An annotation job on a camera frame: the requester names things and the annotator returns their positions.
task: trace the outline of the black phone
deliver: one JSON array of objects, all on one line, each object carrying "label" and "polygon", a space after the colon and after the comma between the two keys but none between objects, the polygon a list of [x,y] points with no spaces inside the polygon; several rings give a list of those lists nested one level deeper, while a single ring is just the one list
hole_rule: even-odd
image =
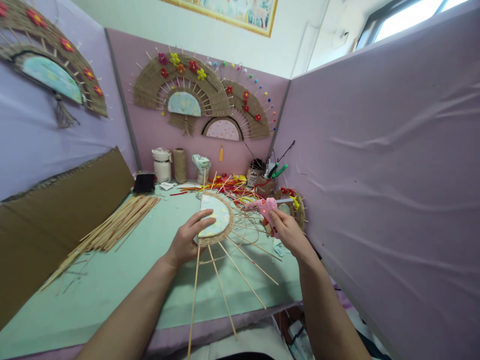
[{"label": "black phone", "polygon": [[147,193],[155,190],[155,174],[138,174],[135,179],[134,193]]}]

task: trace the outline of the purple wall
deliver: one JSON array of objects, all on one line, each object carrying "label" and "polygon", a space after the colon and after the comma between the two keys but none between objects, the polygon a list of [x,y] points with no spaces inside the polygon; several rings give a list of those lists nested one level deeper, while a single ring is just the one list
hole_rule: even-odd
[{"label": "purple wall", "polygon": [[[223,162],[219,162],[219,152],[222,143],[220,139],[201,135],[182,136],[181,129],[167,123],[168,114],[167,116],[162,116],[161,110],[145,109],[133,104],[134,94],[129,91],[133,90],[133,87],[129,84],[135,83],[135,78],[132,74],[137,76],[142,71],[137,63],[143,67],[148,61],[150,61],[146,52],[152,57],[157,56],[155,48],[161,53],[168,53],[168,45],[129,35],[113,29],[107,29],[107,31],[108,36],[110,37],[115,63],[120,75],[120,86],[122,87],[123,94],[126,98],[127,110],[131,127],[135,135],[142,170],[153,170],[154,160],[152,158],[152,149],[163,147],[169,150],[175,148],[184,148],[186,150],[190,178],[196,176],[195,166],[192,162],[193,154],[200,154],[211,160],[212,166],[210,177],[215,175],[215,171],[218,171],[219,174],[246,174],[249,163],[252,161],[252,156],[241,141],[224,140]],[[189,51],[185,51],[185,53],[190,55],[194,54]],[[196,57],[204,63],[207,62],[207,57],[204,55],[197,54]],[[219,64],[223,61],[214,58],[210,58],[209,60],[212,63],[216,61]],[[230,63],[228,63],[227,66],[228,70],[226,72],[226,78],[232,79],[232,74],[236,74],[237,72],[235,71],[232,73],[229,66]],[[277,112],[276,116],[269,116],[269,121],[272,121],[274,118],[278,117],[290,80],[270,75],[265,72],[248,69],[248,74],[250,73],[253,74],[254,78],[249,80],[247,76],[243,75],[240,83],[248,88],[253,94],[255,94],[260,84],[263,85],[263,90],[258,92],[257,97],[262,104],[266,102],[268,98],[272,99],[271,103],[274,105],[274,110]],[[272,137],[246,141],[253,154],[258,158],[265,158],[267,156],[271,142]]]},{"label": "purple wall", "polygon": [[292,80],[275,150],[331,275],[402,359],[480,352],[480,1]]},{"label": "purple wall", "polygon": [[[81,43],[80,52],[93,61],[92,69],[102,79],[100,86],[108,94],[106,104],[113,120],[66,100],[65,106],[81,125],[58,128],[52,94],[0,63],[0,200],[115,146],[130,170],[137,170],[104,28],[68,0],[35,1],[35,5],[51,22],[59,17],[58,28],[75,45]],[[13,37],[8,31],[2,33]]]}]

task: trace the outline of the window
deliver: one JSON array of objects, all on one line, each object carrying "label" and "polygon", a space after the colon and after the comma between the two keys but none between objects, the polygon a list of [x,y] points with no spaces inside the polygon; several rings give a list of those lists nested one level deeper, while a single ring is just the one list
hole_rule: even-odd
[{"label": "window", "polygon": [[357,49],[406,30],[467,0],[394,0],[368,18]]}]

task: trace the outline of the hand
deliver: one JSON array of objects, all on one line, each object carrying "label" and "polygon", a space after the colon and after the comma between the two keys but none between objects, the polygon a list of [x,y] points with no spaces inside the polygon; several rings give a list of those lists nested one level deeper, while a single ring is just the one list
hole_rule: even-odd
[{"label": "hand", "polygon": [[281,242],[291,251],[294,257],[304,259],[315,253],[293,216],[287,215],[278,209],[271,210],[268,215],[273,222],[270,226],[276,227]]},{"label": "hand", "polygon": [[213,212],[213,209],[199,211],[193,214],[185,225],[178,228],[178,231],[171,242],[170,248],[163,256],[169,265],[178,270],[183,264],[197,258],[199,246],[195,243],[194,237],[203,229],[217,221],[214,217],[203,219],[204,217],[211,215]]}]

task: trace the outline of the tabletop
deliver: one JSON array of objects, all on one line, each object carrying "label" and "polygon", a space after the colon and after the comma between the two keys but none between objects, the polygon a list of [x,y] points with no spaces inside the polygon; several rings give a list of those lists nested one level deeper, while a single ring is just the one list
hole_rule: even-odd
[{"label": "tabletop", "polygon": [[[0,359],[60,349],[87,342],[113,310],[168,250],[177,229],[200,209],[195,193],[171,196],[179,189],[155,190],[164,197],[142,220],[119,248],[108,253],[83,254],[42,293],[34,294],[0,332]],[[242,237],[273,253],[273,240],[265,233],[236,226]],[[242,239],[230,236],[235,242]],[[268,273],[279,285],[263,274],[228,240],[222,241],[232,260],[267,308],[292,303],[302,298],[299,270],[295,258],[286,253],[282,261],[243,241],[240,249]],[[223,250],[212,246],[215,257]],[[207,261],[208,251],[200,260]],[[215,264],[232,315],[262,308],[228,257]],[[178,272],[163,304],[156,329],[189,325],[196,263],[185,264]],[[194,322],[227,316],[227,309],[213,264],[198,270]]]}]

